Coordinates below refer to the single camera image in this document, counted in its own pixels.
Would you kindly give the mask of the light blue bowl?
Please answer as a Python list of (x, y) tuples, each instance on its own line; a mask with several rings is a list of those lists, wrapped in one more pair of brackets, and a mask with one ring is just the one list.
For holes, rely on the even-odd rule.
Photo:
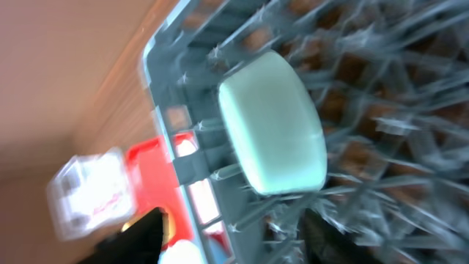
[(160, 254), (158, 264), (205, 264), (205, 261), (196, 244), (180, 240)]

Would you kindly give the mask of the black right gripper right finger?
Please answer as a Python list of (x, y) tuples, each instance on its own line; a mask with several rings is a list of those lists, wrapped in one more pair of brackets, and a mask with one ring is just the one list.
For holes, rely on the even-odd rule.
[(307, 263), (382, 264), (311, 209), (302, 215), (302, 240)]

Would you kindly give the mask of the mint green bowl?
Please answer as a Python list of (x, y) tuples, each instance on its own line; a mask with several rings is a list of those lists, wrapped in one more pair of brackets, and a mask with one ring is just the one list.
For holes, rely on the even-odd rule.
[(328, 154), (316, 107), (290, 64), (268, 51), (220, 83), (218, 104), (237, 159), (261, 195), (319, 191)]

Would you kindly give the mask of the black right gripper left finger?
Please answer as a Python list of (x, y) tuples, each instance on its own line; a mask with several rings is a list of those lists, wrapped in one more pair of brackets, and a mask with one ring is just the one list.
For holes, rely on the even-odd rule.
[(165, 212), (154, 208), (124, 232), (96, 245), (78, 264), (158, 264), (164, 239)]

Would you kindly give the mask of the red snack wrapper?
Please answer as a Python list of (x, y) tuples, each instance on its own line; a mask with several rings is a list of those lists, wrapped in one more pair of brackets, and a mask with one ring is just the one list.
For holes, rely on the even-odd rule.
[(113, 210), (121, 200), (121, 196), (121, 194), (113, 194), (112, 197), (106, 200), (102, 205), (99, 205), (94, 208), (92, 215), (97, 216), (98, 214), (104, 213), (108, 210)]

